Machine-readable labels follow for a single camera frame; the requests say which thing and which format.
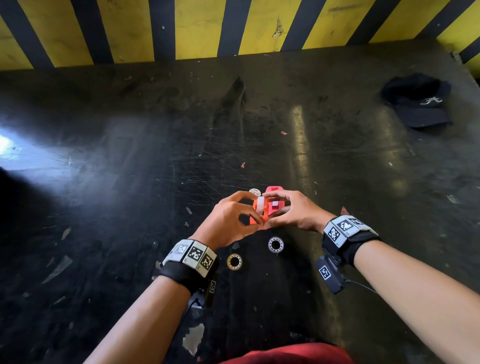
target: scratched black surface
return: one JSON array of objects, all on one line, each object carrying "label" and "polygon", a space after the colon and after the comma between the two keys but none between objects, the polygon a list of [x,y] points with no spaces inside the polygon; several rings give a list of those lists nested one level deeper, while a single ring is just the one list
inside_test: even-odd
[{"label": "scratched black surface", "polygon": [[[453,84],[446,128],[406,130],[378,98],[391,77],[418,71]],[[426,40],[0,73],[0,360],[81,363],[150,284],[155,261],[238,189],[282,185],[333,212],[345,206],[479,291],[479,100]],[[278,255],[272,234],[286,242]],[[213,307],[189,313],[166,362],[324,340],[358,363],[438,362],[379,297],[325,291],[317,235],[258,232],[235,250],[237,272],[225,265],[231,252],[219,251]],[[65,255],[73,263],[42,284]],[[182,338],[200,323],[191,356]]]}]

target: left hand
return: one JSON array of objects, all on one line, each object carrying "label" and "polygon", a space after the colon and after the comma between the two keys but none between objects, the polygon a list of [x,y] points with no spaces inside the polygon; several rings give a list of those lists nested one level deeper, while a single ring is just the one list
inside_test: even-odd
[{"label": "left hand", "polygon": [[[244,198],[256,200],[258,197],[250,192],[238,191],[220,200],[189,239],[198,240],[215,251],[260,230],[264,221],[252,206],[239,203]],[[239,220],[240,215],[250,215],[257,223],[245,226]]]}]

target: right hand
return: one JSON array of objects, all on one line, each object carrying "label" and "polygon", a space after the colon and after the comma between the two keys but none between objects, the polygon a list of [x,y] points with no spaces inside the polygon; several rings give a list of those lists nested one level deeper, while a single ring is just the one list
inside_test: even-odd
[{"label": "right hand", "polygon": [[302,230],[323,233],[325,225],[335,217],[334,214],[318,207],[300,191],[275,190],[265,192],[263,196],[268,197],[270,201],[290,201],[290,206],[285,206],[268,216],[265,229],[294,225]]}]

